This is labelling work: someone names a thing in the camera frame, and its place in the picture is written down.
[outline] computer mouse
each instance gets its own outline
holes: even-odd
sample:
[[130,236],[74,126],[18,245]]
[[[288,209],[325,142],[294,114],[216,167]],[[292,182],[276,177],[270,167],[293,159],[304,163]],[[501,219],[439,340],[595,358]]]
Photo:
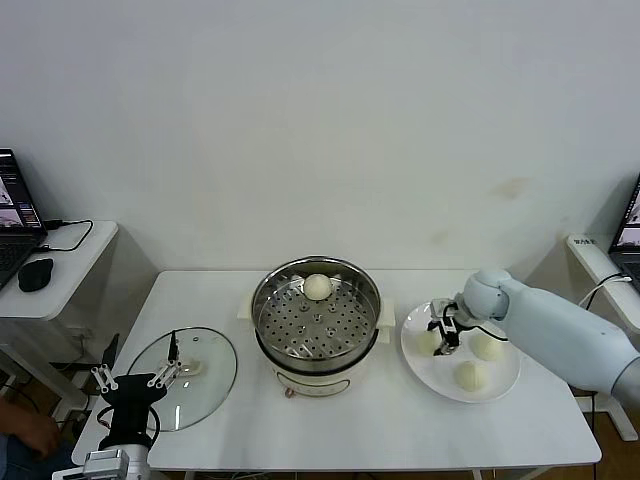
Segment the computer mouse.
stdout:
[[18,285],[23,292],[35,292],[46,287],[51,280],[53,259],[43,258],[29,262],[18,272]]

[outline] person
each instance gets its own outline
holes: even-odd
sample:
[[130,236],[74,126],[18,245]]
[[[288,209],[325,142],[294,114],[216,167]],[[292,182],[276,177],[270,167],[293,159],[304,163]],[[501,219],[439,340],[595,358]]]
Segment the person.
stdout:
[[44,480],[73,468],[56,422],[0,397],[0,480]]

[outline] black cable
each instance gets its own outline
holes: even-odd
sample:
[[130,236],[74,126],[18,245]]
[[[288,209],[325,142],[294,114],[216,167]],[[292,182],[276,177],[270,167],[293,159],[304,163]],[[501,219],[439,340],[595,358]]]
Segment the black cable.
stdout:
[[442,310],[442,320],[446,320],[447,319],[447,310],[449,310],[450,308],[455,307],[455,306],[456,306],[455,303],[450,303],[449,305],[444,307],[444,310]]
[[156,431],[153,433],[153,438],[151,439],[151,446],[153,447],[153,445],[156,443],[156,440],[158,439],[158,436],[160,435],[160,417],[158,416],[158,412],[156,412],[153,407],[149,407],[149,410],[151,411],[151,415],[153,415],[153,419],[156,422]]
[[113,410],[112,406],[104,407],[102,410],[100,410],[98,412],[98,415],[96,415],[96,422],[98,422],[100,425],[103,425],[103,426],[109,425],[105,420],[102,420],[102,417],[104,416],[105,413],[110,412],[111,410]]
[[59,372],[64,372],[67,368],[69,368],[71,365],[73,365],[74,363],[76,363],[79,360],[82,360],[82,358],[85,356],[85,354],[87,353],[84,349],[84,337],[80,337],[80,348],[82,350],[82,353],[80,354],[80,356],[78,358],[75,358],[73,360],[71,360],[69,363],[67,363],[64,367],[62,368],[58,368],[57,370]]
[[31,405],[33,405],[33,408],[35,409],[35,411],[37,413],[40,413],[40,409],[38,408],[38,405],[36,405],[36,402],[33,401],[33,398],[31,398],[29,395],[27,395],[24,392],[21,392],[20,390],[18,390],[16,387],[12,387],[11,385],[7,385],[6,383],[0,385],[0,388],[9,388],[11,390],[13,390],[14,392],[16,392],[18,395],[21,395],[22,397],[26,398],[27,400],[29,400],[29,402],[31,403]]
[[[606,278],[603,278],[602,280],[600,280],[600,282],[598,282],[598,285],[602,285],[604,282],[606,282],[607,280],[611,280],[614,277],[623,277],[624,275],[622,273],[614,273],[613,275],[609,275]],[[596,293],[598,293],[600,289],[594,290],[594,292],[591,294],[591,296],[589,297],[589,301],[587,302],[587,306],[585,307],[585,310],[589,310],[589,308],[591,307],[591,303],[593,302],[593,298],[596,296]],[[596,392],[591,392],[591,434],[593,435],[593,437],[596,439],[596,441],[598,441],[598,438],[596,437]],[[597,480],[598,478],[598,470],[597,470],[597,463],[593,464],[593,480]]]
[[[91,397],[94,395],[87,395],[87,401],[84,404],[84,407],[82,408],[82,410],[74,410],[74,411],[78,411],[80,413],[89,413],[89,403],[91,403]],[[77,418],[67,418],[66,420],[58,420],[56,423],[57,424],[62,424],[62,425],[66,425],[69,422],[77,422],[78,419]]]
[[[600,280],[598,282],[598,284],[596,285],[596,287],[599,287],[601,285],[604,284],[604,282],[611,280],[612,278],[615,277],[624,277],[624,274],[622,273],[614,273],[613,275],[609,275],[608,277],[603,278],[602,280]],[[589,310],[589,308],[591,308],[591,303],[593,302],[594,297],[596,296],[596,293],[598,293],[601,289],[597,288],[596,290],[593,291],[593,293],[589,296],[589,301],[587,302],[587,306],[584,307],[585,310]]]
[[84,232],[84,235],[82,235],[82,238],[80,238],[80,240],[78,240],[78,243],[76,243],[75,246],[73,246],[71,248],[52,248],[49,245],[42,245],[40,247],[34,248],[33,251],[35,253],[43,253],[43,252],[73,252],[80,245],[82,245],[82,242],[84,242],[84,239],[87,238],[89,233],[91,233],[91,230],[93,229],[93,220],[78,220],[77,222],[62,222],[60,224],[60,226],[66,226],[66,225],[78,225],[79,223],[88,223],[89,224],[89,228],[87,228],[87,231]]
[[487,335],[489,335],[491,338],[495,338],[496,340],[499,340],[501,342],[508,342],[509,339],[508,338],[502,338],[499,337],[498,335],[496,335],[495,333],[491,333],[489,330],[487,330],[486,328],[481,327],[480,325],[478,325],[478,329],[482,330],[484,333],[486,333]]
[[[596,394],[595,392],[591,393],[591,434],[593,437],[596,437]],[[597,463],[593,464],[593,480],[597,480],[598,471],[597,471]]]

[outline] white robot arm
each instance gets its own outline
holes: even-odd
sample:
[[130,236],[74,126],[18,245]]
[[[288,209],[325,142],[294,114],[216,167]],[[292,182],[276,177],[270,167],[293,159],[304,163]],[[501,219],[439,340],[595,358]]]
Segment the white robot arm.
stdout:
[[[109,433],[98,450],[87,455],[81,467],[54,472],[52,480],[149,480],[149,450],[160,433],[160,418],[153,403],[161,400],[180,374],[182,363],[175,330],[171,332],[167,360],[156,372],[113,377],[111,369],[118,345],[116,334],[102,356],[100,367],[91,369],[102,397],[110,405],[97,415],[113,410]],[[152,415],[156,433],[147,435],[147,420]]]
[[[550,292],[527,287],[504,270],[472,275],[454,302],[453,320],[459,328],[489,321],[567,383],[640,408],[640,353],[612,323]],[[446,343],[445,338],[441,350],[450,353]]]

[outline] white table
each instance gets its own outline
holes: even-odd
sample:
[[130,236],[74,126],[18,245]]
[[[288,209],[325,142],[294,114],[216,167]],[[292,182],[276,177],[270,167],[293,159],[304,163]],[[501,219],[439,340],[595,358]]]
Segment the white table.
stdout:
[[[415,306],[453,295],[472,272],[369,273],[381,294],[395,300],[401,324]],[[566,383],[528,357],[506,397],[490,404],[461,404],[440,397],[413,376],[398,350],[396,332],[390,344],[374,346],[365,378],[347,391],[326,398],[285,398],[252,325],[236,319],[243,298],[265,274],[164,272],[156,280],[114,372],[126,373],[149,343],[172,329],[207,326],[233,343],[238,374],[216,412],[185,430],[160,434],[149,455],[153,469],[468,470],[600,459]],[[98,401],[74,450],[74,462],[82,464],[106,435],[95,421],[95,412],[105,405]]]
[[[609,275],[620,272],[620,269],[607,254],[612,235],[573,234],[567,237],[569,250],[578,259],[595,284]],[[628,283],[615,282],[601,288],[604,297],[609,301],[616,314],[624,322],[628,334],[640,333],[640,295]],[[591,398],[579,397],[578,404],[583,412],[591,411]],[[622,405],[614,398],[599,393],[595,397],[597,412],[607,413],[613,421],[620,437],[633,442],[638,440],[636,432]]]
[[[52,248],[72,247],[87,228],[87,224],[60,227],[49,232],[44,243]],[[49,364],[40,346],[29,338],[25,324],[46,322],[62,311],[117,230],[115,222],[96,221],[91,233],[75,251],[32,255],[27,262],[39,258],[54,260],[51,281],[42,290],[23,292],[18,287],[17,275],[0,290],[0,350],[62,398],[56,418],[64,417],[70,408],[84,407],[87,397]],[[68,341],[62,331],[57,338]]]

